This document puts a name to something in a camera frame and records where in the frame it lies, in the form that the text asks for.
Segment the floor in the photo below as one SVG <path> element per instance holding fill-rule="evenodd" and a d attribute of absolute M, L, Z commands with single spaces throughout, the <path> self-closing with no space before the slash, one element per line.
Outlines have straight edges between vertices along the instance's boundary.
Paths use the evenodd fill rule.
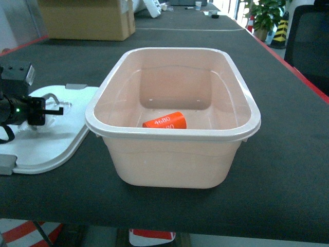
<path fill-rule="evenodd" d="M 328 244 L 190 234 L 192 247 L 328 247 Z M 93 226 L 82 247 L 114 247 L 116 229 Z"/>

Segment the dark gray table mat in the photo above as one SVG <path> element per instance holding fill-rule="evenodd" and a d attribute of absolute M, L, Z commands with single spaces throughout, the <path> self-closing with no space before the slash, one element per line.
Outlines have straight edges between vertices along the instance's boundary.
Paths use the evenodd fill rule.
<path fill-rule="evenodd" d="M 192 14 L 187 11 L 176 6 L 161 20 L 136 17 L 136 33 L 123 42 L 44 41 L 0 57 L 0 63 L 31 61 L 33 91 L 53 84 L 99 86 L 123 53 L 138 47 L 227 52 L 261 111 L 262 126 L 242 143 L 225 181 L 207 190 L 129 185 L 117 176 L 102 139 L 89 133 L 53 171 L 0 176 L 0 217 L 329 243 L 328 105 L 245 30 L 138 29 L 147 22 L 157 28 L 154 21 L 187 29 L 166 20 L 183 23 L 184 14 Z M 197 23 L 212 20 L 196 16 Z M 218 30 L 239 29 L 225 16 L 212 21 Z"/>

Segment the cardboard box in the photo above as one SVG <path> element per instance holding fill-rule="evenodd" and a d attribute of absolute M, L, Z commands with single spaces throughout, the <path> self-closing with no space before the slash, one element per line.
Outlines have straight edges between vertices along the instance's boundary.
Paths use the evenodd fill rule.
<path fill-rule="evenodd" d="M 132 0 L 38 0 L 50 39 L 117 40 L 135 32 Z"/>

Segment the white plastic base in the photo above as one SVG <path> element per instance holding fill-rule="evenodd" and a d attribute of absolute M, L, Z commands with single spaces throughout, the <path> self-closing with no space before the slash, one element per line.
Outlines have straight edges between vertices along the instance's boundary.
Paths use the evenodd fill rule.
<path fill-rule="evenodd" d="M 26 122 L 20 126 L 10 125 L 15 139 L 1 145 L 1 154 L 17 157 L 15 173 L 36 174 L 53 170 L 65 163 L 77 150 L 88 133 L 84 122 L 86 106 L 95 94 L 97 87 L 67 89 L 65 86 L 47 86 L 30 94 L 43 97 L 48 93 L 57 96 L 46 101 L 47 110 L 64 108 L 63 116 L 46 115 L 46 124 L 36 128 Z M 0 138 L 6 139 L 1 130 Z"/>
<path fill-rule="evenodd" d="M 156 18 L 161 15 L 161 5 L 158 0 L 143 0 L 151 17 Z"/>

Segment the orange paper cup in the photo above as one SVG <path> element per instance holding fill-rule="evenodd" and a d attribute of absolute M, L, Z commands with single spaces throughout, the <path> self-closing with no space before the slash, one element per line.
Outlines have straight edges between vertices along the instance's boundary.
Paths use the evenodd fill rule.
<path fill-rule="evenodd" d="M 143 128 L 186 129 L 186 121 L 181 112 L 174 112 L 143 123 Z"/>

